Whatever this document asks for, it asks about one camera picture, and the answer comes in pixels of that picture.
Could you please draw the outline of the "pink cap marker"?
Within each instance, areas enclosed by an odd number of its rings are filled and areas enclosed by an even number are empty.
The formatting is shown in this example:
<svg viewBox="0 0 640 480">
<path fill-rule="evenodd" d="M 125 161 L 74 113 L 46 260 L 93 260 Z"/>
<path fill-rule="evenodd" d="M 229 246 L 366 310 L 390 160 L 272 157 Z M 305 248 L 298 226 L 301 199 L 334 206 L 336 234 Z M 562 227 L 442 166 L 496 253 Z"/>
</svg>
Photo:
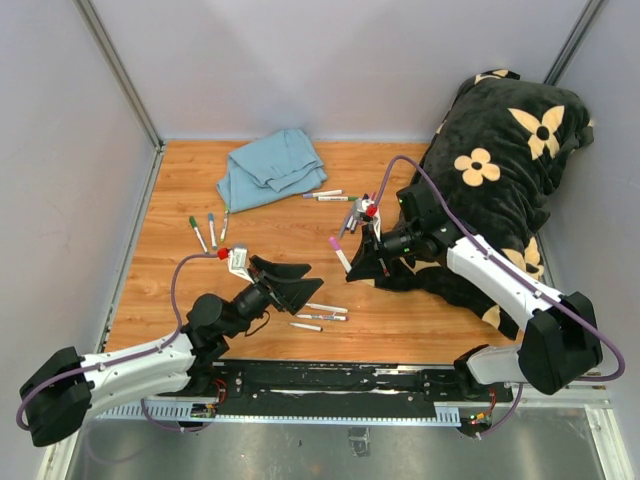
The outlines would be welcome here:
<svg viewBox="0 0 640 480">
<path fill-rule="evenodd" d="M 334 253 L 338 257 L 340 263 L 342 264 L 346 273 L 349 273 L 352 269 L 351 263 L 346 257 L 344 251 L 342 250 L 338 240 L 334 236 L 329 237 L 329 243 L 334 250 Z"/>
</svg>

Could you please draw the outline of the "black marker without cap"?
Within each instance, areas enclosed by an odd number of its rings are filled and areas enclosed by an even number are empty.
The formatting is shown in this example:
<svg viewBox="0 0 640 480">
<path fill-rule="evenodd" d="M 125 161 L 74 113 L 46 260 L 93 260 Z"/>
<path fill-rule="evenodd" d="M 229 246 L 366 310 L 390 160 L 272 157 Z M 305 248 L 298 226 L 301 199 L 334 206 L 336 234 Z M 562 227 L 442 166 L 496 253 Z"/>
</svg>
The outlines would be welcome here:
<svg viewBox="0 0 640 480">
<path fill-rule="evenodd" d="M 311 324 L 300 323 L 300 322 L 289 322 L 289 325 L 293 328 L 304 329 L 304 330 L 309 330 L 314 332 L 323 332 L 323 328 L 319 325 L 311 325 Z"/>
</svg>

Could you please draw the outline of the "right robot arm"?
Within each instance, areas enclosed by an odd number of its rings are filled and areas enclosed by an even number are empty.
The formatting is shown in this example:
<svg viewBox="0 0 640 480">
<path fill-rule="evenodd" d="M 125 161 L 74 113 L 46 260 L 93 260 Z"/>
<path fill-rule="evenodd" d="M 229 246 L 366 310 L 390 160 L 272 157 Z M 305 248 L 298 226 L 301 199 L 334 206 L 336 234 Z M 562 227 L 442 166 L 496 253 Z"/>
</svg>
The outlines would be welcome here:
<svg viewBox="0 0 640 480">
<path fill-rule="evenodd" d="M 424 184 L 397 194 L 405 222 L 384 232 L 375 202 L 359 198 L 352 218 L 362 226 L 348 281 L 392 276 L 394 260 L 411 256 L 435 261 L 489 297 L 523 331 L 511 347 L 480 345 L 454 362 L 453 387 L 474 400 L 495 383 L 528 383 L 553 395 L 598 366 L 601 341 L 591 301 L 564 295 L 531 278 L 469 231 Z"/>
</svg>

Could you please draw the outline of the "purple cap marker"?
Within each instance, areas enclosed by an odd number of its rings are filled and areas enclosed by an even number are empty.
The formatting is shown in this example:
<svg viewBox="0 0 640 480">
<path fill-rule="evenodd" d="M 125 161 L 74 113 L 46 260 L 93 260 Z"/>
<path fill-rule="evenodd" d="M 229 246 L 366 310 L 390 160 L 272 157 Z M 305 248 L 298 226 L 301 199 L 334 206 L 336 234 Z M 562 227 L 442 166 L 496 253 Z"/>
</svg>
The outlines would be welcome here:
<svg viewBox="0 0 640 480">
<path fill-rule="evenodd" d="M 304 320 L 338 321 L 338 322 L 346 322 L 349 320 L 349 317 L 346 315 L 297 314 L 296 318 L 304 319 Z"/>
</svg>

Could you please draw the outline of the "grey marker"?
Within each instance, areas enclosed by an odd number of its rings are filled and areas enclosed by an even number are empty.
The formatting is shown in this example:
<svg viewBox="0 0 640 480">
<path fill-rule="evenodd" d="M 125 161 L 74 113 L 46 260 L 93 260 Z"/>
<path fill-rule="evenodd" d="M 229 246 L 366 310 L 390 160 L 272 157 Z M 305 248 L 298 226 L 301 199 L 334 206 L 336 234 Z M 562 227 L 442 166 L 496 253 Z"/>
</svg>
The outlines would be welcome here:
<svg viewBox="0 0 640 480">
<path fill-rule="evenodd" d="M 347 214 L 346 214 L 346 216 L 345 216 L 345 218 L 344 218 L 344 220 L 343 220 L 343 222 L 342 222 L 342 225 L 341 225 L 341 227 L 340 227 L 340 229 L 339 229 L 339 233 L 338 233 L 338 236 L 337 236 L 337 238 L 338 238 L 338 239 L 341 239 L 341 238 L 344 236 L 344 234 L 345 234 L 346 232 L 349 232 L 349 230 L 346 230 L 346 223 L 347 223 L 347 220 L 348 220 L 348 218 L 349 218 L 349 216 L 350 216 L 351 214 L 353 214 L 353 215 L 354 215 L 354 213 L 353 213 L 353 211 L 352 211 L 352 210 L 350 210 L 350 211 L 348 211 L 348 212 L 347 212 Z"/>
</svg>

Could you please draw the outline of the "peach cap marker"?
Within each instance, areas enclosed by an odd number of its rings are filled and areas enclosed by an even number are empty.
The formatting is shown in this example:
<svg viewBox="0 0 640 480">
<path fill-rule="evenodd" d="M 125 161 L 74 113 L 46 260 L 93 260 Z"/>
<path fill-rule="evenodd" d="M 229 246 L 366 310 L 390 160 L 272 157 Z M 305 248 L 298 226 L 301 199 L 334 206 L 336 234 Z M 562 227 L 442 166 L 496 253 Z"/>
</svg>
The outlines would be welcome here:
<svg viewBox="0 0 640 480">
<path fill-rule="evenodd" d="M 346 314 L 346 313 L 348 313 L 348 309 L 347 308 L 331 306 L 331 305 L 324 305 L 324 304 L 318 304 L 318 303 L 306 303 L 305 307 L 308 307 L 308 308 L 314 309 L 314 310 L 331 312 L 331 313 L 334 313 L 334 314 Z"/>
</svg>

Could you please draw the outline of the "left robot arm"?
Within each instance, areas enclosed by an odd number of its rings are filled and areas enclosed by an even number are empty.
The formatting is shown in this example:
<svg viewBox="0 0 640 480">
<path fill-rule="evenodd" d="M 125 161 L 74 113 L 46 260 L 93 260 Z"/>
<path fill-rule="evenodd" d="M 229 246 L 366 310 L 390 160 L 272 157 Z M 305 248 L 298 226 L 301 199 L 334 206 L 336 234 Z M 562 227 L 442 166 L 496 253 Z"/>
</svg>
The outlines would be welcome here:
<svg viewBox="0 0 640 480">
<path fill-rule="evenodd" d="M 238 334 L 269 308 L 297 314 L 323 285 L 308 264 L 283 264 L 259 256 L 228 269 L 247 285 L 233 299 L 200 295 L 187 314 L 177 313 L 167 336 L 122 350 L 81 355 L 73 346 L 53 353 L 21 386 L 17 426 L 36 447 L 58 443 L 87 421 L 122 404 L 163 394 L 200 396 L 214 383 L 211 365 Z"/>
</svg>

